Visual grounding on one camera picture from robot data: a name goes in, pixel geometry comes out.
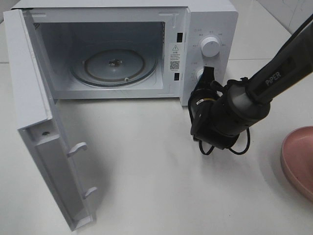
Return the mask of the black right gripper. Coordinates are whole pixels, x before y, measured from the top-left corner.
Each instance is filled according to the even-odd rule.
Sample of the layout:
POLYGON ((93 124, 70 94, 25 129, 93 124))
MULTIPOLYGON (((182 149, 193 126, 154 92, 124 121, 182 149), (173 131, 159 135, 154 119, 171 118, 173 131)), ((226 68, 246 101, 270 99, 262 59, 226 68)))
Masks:
POLYGON ((220 134, 213 125, 210 117, 210 109, 220 96, 217 91, 211 88, 211 83, 215 80, 214 67, 204 66, 199 82, 191 92, 188 100, 188 111, 191 119, 191 135, 199 144, 199 149, 203 151, 203 144, 211 145, 214 148, 228 149, 235 143, 234 137, 227 137, 220 134))

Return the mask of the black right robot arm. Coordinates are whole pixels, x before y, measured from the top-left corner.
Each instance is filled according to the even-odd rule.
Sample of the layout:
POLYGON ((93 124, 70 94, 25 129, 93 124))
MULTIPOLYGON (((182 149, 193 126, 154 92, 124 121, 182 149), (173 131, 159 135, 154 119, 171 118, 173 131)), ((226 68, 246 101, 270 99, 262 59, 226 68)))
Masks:
POLYGON ((251 78, 229 79, 222 86, 214 68, 205 66, 188 100, 191 136, 200 152, 228 149, 243 155, 250 147, 250 127, 264 119, 279 94, 313 71, 313 18, 309 16, 273 59, 251 78))

